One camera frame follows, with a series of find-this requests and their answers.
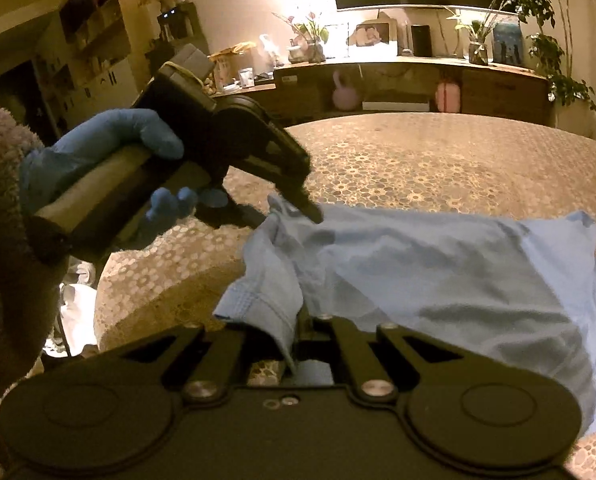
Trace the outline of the brown fleece sleeve forearm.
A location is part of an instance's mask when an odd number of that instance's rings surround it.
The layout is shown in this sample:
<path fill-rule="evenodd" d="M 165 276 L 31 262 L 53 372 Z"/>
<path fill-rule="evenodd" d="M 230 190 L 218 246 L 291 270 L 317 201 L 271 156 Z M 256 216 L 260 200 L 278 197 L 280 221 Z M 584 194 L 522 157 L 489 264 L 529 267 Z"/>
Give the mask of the brown fleece sleeve forearm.
<path fill-rule="evenodd" d="M 20 167 L 40 147 L 28 128 L 0 107 L 0 399 L 33 367 L 57 314 L 66 266 L 45 266 L 26 236 Z"/>

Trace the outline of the blue gloved left hand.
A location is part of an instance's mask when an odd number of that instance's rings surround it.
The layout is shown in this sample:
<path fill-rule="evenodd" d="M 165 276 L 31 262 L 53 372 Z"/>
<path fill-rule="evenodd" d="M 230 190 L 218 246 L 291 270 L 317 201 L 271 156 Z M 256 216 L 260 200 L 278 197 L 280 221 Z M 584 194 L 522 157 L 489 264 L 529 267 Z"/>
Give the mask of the blue gloved left hand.
<path fill-rule="evenodd" d="M 184 155 L 182 141 L 153 110 L 107 110 L 49 148 L 36 148 L 25 156 L 20 169 L 22 212 L 32 216 L 120 148 L 131 145 L 173 160 Z"/>

